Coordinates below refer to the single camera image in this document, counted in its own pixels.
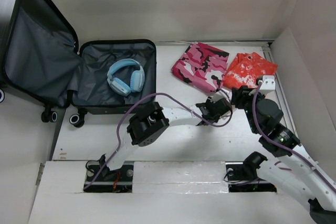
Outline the pink camouflage clothing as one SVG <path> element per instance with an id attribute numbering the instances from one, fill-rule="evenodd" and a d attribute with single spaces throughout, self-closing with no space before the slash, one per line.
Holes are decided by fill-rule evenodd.
<path id="1" fill-rule="evenodd" d="M 171 68 L 184 83 L 205 93 L 223 87 L 229 53 L 201 42 L 191 43 Z"/>

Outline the orange white clothing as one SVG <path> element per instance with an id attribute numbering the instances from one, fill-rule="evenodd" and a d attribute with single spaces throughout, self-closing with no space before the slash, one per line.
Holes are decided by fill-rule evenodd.
<path id="1" fill-rule="evenodd" d="M 278 65 L 258 53 L 238 53 L 224 76 L 223 87 L 239 89 L 241 86 L 256 88 L 256 79 L 260 76 L 276 74 Z"/>

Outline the light blue headphones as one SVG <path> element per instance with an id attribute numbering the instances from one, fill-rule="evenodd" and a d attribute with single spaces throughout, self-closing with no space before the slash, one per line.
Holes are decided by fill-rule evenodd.
<path id="1" fill-rule="evenodd" d="M 122 59 L 115 62 L 107 72 L 107 83 L 117 94 L 127 97 L 131 93 L 142 91 L 145 72 L 142 65 L 134 59 Z"/>

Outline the black kids suitcase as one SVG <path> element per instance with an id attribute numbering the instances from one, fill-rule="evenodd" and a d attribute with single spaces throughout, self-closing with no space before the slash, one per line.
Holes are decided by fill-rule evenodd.
<path id="1" fill-rule="evenodd" d="M 107 83 L 117 61 L 134 59 L 145 72 L 142 91 L 123 97 Z M 44 107 L 41 120 L 56 122 L 56 109 L 77 108 L 75 127 L 91 114 L 122 114 L 156 91 L 156 46 L 147 39 L 95 40 L 83 45 L 52 0 L 1 0 L 1 99 L 11 93 Z"/>

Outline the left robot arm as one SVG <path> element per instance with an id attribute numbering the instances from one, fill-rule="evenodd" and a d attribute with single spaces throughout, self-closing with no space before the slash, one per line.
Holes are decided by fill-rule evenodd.
<path id="1" fill-rule="evenodd" d="M 128 114 L 133 113 L 140 105 L 138 101 L 121 118 L 116 128 L 117 147 L 109 157 L 102 155 L 99 159 L 99 175 L 105 180 L 112 180 L 127 158 L 138 147 L 146 147 L 153 144 L 168 127 L 193 125 L 210 125 L 213 127 L 226 126 L 233 116 L 233 108 L 226 97 L 220 96 L 213 100 L 208 97 L 205 102 L 196 103 L 193 106 L 185 106 L 177 99 L 166 93 L 154 93 L 146 96 L 151 98 L 156 95 L 165 96 L 176 104 L 178 108 L 165 108 L 158 102 L 151 102 L 142 107 L 129 119 L 124 135 L 120 135 L 120 128 Z"/>

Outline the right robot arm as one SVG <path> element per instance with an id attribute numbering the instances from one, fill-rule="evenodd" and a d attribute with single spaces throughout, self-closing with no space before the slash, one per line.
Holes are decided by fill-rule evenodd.
<path id="1" fill-rule="evenodd" d="M 233 88 L 231 104 L 245 111 L 251 131 L 260 135 L 260 144 L 288 171 L 271 167 L 265 156 L 254 152 L 244 160 L 244 175 L 264 179 L 289 194 L 308 210 L 315 223 L 335 223 L 335 181 L 281 124 L 283 112 L 265 97 L 263 86 Z"/>

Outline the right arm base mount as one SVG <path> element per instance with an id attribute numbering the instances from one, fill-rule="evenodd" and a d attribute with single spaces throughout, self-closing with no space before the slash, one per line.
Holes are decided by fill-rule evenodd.
<path id="1" fill-rule="evenodd" d="M 225 163 L 226 173 L 223 181 L 228 183 L 230 193 L 276 193 L 277 188 L 257 176 L 257 169 L 267 157 L 258 152 L 253 152 L 241 162 Z"/>

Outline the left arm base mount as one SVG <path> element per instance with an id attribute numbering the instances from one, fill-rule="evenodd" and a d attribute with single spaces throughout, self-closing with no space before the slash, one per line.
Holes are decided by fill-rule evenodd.
<path id="1" fill-rule="evenodd" d="M 86 162 L 86 177 L 83 191 L 86 193 L 132 193 L 134 162 L 126 161 L 117 170 L 110 171 L 108 168 L 99 174 L 97 179 L 86 188 L 94 179 L 100 166 L 98 161 L 89 160 Z"/>

